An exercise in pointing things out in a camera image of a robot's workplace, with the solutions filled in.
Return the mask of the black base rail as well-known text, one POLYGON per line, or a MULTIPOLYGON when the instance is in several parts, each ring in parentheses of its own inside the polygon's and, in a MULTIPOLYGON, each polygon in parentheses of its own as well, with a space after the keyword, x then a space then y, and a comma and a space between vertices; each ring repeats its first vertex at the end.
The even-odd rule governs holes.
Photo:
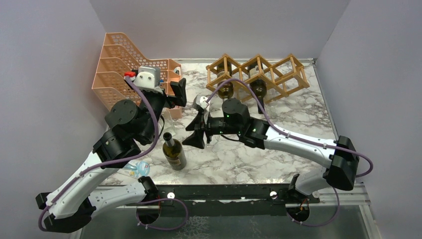
POLYGON ((160 203, 138 205, 145 219, 162 217, 285 216, 286 207, 317 204, 312 195, 300 196, 289 184, 159 185, 160 203))

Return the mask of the green wine bottle back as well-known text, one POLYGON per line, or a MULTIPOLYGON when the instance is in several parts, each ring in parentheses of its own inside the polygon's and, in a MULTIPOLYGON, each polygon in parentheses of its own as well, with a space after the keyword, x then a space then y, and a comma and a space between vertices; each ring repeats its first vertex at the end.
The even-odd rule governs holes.
MULTIPOLYGON (((252 78, 253 76, 259 73, 259 67, 257 63, 251 64, 247 67, 249 77, 252 78)), ((264 80, 261 78, 257 78, 255 81, 249 84, 251 90, 257 97, 259 103, 261 104, 262 108, 265 109, 264 105, 264 97, 267 94, 267 87, 264 80)))

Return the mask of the orange plastic file organizer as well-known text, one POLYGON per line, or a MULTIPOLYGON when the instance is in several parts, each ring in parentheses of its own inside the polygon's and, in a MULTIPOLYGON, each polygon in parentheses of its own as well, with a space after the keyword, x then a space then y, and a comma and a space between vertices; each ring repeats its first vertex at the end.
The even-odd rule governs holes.
POLYGON ((120 100, 140 103, 138 94, 124 82, 124 73, 140 66, 160 69, 160 87, 167 95, 174 95, 171 82, 181 80, 181 65, 172 59, 148 59, 122 32, 106 33, 92 90, 110 110, 120 100))

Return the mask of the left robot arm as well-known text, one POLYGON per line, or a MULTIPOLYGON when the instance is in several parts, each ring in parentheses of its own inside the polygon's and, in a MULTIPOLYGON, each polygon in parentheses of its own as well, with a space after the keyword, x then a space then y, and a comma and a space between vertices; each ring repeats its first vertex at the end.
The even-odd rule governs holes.
POLYGON ((139 94, 141 104, 131 100, 117 102, 105 117, 109 129, 94 144, 84 163, 58 189, 36 196, 42 211, 38 219, 41 231, 68 234, 83 228, 106 210, 133 203, 159 202, 159 191, 148 176, 108 191, 97 192, 96 188, 129 161, 146 156, 148 152, 142 151, 140 144, 148 145, 149 149, 156 146, 162 110, 186 105, 186 79, 171 82, 174 92, 171 96, 161 89, 143 90, 129 78, 125 81, 139 94))

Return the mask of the green wine bottle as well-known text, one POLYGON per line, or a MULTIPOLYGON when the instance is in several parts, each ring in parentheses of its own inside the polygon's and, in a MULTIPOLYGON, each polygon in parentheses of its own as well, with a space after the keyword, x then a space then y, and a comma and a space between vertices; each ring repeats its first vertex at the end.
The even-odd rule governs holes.
MULTIPOLYGON (((257 63, 251 64, 247 67, 249 77, 252 78, 253 76, 259 73, 259 67, 257 63)), ((251 90, 257 97, 259 103, 261 104, 262 108, 265 109, 264 105, 264 97, 267 94, 267 87, 264 80, 261 78, 257 78, 255 81, 249 84, 251 90)))
POLYGON ((162 146, 163 153, 174 170, 182 170, 187 165, 186 156, 182 144, 172 137, 169 132, 163 134, 164 144, 162 146))
MULTIPOLYGON (((225 63, 221 62, 219 65, 217 65, 217 77, 225 75, 225 63)), ((223 84, 223 86, 218 91, 218 96, 223 100, 228 100, 233 97, 234 89, 232 82, 228 82, 227 84, 223 84)))

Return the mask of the round clear glass bottle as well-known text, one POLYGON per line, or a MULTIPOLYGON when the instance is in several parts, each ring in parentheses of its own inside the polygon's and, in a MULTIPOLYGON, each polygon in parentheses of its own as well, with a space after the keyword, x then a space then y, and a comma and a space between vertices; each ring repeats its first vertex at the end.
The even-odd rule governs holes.
POLYGON ((176 135, 176 128, 174 125, 174 120, 170 114, 170 111, 168 108, 164 108, 161 116, 164 118, 164 128, 163 133, 169 132, 172 136, 176 135))

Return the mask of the plastic water bottle blue label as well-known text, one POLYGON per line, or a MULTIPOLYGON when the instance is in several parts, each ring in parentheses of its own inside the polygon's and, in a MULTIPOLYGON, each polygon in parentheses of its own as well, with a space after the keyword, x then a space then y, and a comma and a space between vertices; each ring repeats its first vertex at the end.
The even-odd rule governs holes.
POLYGON ((145 161, 137 161, 136 163, 127 163, 121 171, 121 174, 132 177, 140 178, 148 176, 150 172, 150 165, 145 161))

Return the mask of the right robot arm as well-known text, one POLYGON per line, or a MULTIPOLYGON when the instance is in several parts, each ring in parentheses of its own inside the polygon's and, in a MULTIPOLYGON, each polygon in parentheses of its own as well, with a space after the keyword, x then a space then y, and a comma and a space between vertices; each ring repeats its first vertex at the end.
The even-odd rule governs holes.
POLYGON ((183 145, 203 149, 214 135, 236 134, 248 147, 283 151, 319 164, 320 168, 293 177, 287 196, 295 203, 327 187, 353 189, 359 157, 348 137, 321 139, 288 131, 251 117, 248 107, 236 98, 223 102, 222 117, 212 117, 205 101, 206 97, 200 97, 194 103, 198 113, 186 127, 192 134, 183 145))

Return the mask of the wooden wine rack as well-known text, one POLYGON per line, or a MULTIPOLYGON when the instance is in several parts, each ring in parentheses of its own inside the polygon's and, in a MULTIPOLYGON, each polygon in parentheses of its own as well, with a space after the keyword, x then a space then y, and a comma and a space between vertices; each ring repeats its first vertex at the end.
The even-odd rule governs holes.
POLYGON ((225 53, 206 66, 206 70, 206 88, 212 92, 229 78, 238 78, 247 85, 262 80, 269 91, 263 97, 266 104, 310 86, 304 65, 293 54, 276 63, 271 63, 260 54, 240 63, 225 53))

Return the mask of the green wine bottle front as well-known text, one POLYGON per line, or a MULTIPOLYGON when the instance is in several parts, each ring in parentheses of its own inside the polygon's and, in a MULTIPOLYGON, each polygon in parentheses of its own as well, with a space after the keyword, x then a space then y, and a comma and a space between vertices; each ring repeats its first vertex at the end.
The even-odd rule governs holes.
POLYGON ((187 165, 186 156, 182 144, 172 137, 169 132, 163 134, 164 144, 162 146, 163 153, 174 170, 182 170, 187 165))

